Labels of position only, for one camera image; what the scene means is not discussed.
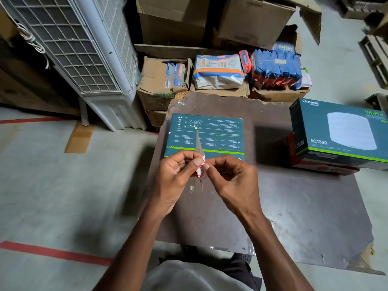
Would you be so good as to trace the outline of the person's right hand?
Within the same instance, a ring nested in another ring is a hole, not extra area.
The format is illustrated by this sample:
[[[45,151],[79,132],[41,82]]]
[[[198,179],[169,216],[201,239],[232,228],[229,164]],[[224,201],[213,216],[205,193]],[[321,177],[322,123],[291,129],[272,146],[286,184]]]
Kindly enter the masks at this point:
[[[224,183],[212,183],[227,208],[244,225],[264,221],[258,189],[258,171],[255,166],[230,155],[206,160],[223,176]]]

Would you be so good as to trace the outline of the person's left hand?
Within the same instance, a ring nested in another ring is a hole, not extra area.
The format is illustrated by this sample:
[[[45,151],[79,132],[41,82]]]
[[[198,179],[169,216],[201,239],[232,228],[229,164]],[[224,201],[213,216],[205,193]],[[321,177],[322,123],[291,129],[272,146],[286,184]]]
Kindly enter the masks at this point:
[[[195,151],[182,150],[165,157],[160,162],[151,204],[156,206],[163,216],[172,211],[191,178],[191,176],[181,176],[182,168],[196,157],[201,157],[201,154]]]

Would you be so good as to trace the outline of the red white sticker strip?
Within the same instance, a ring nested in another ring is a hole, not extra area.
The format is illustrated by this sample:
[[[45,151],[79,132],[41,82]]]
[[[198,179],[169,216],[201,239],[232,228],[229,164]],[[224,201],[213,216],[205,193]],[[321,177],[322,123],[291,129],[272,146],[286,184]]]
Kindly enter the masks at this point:
[[[199,168],[196,170],[196,173],[197,173],[199,182],[201,184],[201,190],[203,191],[203,184],[205,180],[205,173],[203,169],[203,166],[205,164],[205,152],[202,149],[200,138],[199,138],[199,132],[197,128],[196,128],[196,152],[201,154],[201,164]]]

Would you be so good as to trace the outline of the person's right forearm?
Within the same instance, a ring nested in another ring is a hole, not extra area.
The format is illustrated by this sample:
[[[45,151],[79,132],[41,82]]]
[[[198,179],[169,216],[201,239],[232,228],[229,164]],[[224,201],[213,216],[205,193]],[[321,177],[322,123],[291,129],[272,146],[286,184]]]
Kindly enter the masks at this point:
[[[315,291],[263,215],[238,215],[256,253],[267,291]]]

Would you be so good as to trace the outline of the flat teal printed box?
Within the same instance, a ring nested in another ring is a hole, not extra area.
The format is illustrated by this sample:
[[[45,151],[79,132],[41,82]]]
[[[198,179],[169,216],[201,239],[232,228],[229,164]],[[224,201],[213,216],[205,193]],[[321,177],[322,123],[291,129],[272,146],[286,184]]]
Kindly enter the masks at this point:
[[[197,151],[205,159],[231,155],[245,161],[243,119],[173,113],[164,156],[178,151]]]

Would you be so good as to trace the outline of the small cardboard box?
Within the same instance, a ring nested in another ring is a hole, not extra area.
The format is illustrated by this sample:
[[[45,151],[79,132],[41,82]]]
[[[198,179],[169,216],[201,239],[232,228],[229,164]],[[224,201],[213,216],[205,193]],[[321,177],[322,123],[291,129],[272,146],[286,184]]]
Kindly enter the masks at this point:
[[[155,128],[162,127],[165,118],[167,116],[167,111],[150,111],[145,109],[145,112],[148,116],[150,124]]]

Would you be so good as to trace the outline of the dark trousers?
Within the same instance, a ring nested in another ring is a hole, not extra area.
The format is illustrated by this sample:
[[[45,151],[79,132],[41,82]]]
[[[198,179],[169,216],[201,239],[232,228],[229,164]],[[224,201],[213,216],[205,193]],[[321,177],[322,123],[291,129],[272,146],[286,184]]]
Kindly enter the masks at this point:
[[[236,279],[253,291],[260,291],[262,279],[253,275],[249,262],[250,255],[234,253],[231,258],[215,258],[200,254],[195,246],[181,245],[183,261],[195,263],[219,270],[233,279]]]

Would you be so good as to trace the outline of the low cardboard box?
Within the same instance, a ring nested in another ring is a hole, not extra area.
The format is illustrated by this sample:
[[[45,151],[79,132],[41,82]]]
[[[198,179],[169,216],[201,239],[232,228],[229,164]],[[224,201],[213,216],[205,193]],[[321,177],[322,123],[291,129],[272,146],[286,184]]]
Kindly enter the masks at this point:
[[[303,98],[310,91],[310,88],[292,90],[286,88],[284,90],[265,90],[251,87],[249,99],[258,99],[263,102],[288,102],[293,103],[298,98]]]

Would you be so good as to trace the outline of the cardboard piece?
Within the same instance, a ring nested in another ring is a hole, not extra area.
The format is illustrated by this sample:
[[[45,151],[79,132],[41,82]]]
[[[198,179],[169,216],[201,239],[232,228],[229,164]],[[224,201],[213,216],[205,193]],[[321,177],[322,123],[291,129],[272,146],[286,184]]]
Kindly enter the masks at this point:
[[[66,144],[64,152],[72,154],[86,153],[94,130],[95,125],[90,124],[88,126],[84,126],[80,121],[77,121]]]

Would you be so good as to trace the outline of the bundle of blue packets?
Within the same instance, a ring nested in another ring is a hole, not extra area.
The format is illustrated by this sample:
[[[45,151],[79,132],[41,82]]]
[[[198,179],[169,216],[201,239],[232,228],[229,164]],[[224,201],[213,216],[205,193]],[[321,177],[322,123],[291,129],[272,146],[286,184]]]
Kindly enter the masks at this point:
[[[302,79],[301,54],[292,43],[278,41],[270,50],[256,49],[251,54],[250,83],[256,89],[299,90]]]

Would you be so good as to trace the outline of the teal box with white disc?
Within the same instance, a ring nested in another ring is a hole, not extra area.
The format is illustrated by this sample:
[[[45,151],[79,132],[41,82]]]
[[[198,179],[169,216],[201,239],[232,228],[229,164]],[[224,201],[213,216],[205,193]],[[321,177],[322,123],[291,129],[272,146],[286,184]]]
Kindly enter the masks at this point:
[[[350,170],[388,171],[388,117],[383,111],[299,98],[289,107],[291,156]]]

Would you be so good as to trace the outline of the large cardboard box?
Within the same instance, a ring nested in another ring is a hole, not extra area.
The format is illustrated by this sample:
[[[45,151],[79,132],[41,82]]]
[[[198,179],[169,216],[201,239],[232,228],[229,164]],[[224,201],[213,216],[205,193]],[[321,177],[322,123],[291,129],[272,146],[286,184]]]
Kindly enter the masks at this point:
[[[296,11],[290,0],[226,0],[217,35],[270,49]]]
[[[143,44],[201,47],[210,0],[136,0]]]

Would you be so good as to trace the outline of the white air cooler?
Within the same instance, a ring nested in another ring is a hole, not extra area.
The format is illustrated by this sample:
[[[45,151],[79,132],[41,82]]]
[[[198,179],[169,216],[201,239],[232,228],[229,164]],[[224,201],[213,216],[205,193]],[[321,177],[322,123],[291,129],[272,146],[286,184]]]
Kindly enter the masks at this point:
[[[113,132],[147,129],[136,95],[139,60],[124,14],[127,0],[0,0],[56,70]]]

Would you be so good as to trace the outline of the brown cardboard carton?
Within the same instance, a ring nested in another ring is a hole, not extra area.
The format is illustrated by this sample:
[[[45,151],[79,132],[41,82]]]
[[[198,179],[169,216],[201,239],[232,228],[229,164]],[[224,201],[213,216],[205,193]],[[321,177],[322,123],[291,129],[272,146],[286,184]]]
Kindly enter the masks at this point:
[[[79,96],[21,37],[0,38],[0,105],[80,116]]]

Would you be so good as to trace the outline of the wooden pallet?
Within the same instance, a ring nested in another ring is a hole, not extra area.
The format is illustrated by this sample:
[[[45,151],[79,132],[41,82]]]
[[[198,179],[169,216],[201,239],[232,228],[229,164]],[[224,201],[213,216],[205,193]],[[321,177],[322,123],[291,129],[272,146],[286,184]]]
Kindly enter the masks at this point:
[[[364,20],[368,16],[381,17],[384,12],[384,4],[388,0],[334,0],[339,13],[344,19]]]
[[[384,111],[388,115],[388,95],[382,93],[375,93],[365,99],[373,109]]]
[[[388,90],[388,40],[368,34],[359,45],[378,84],[382,89]]]

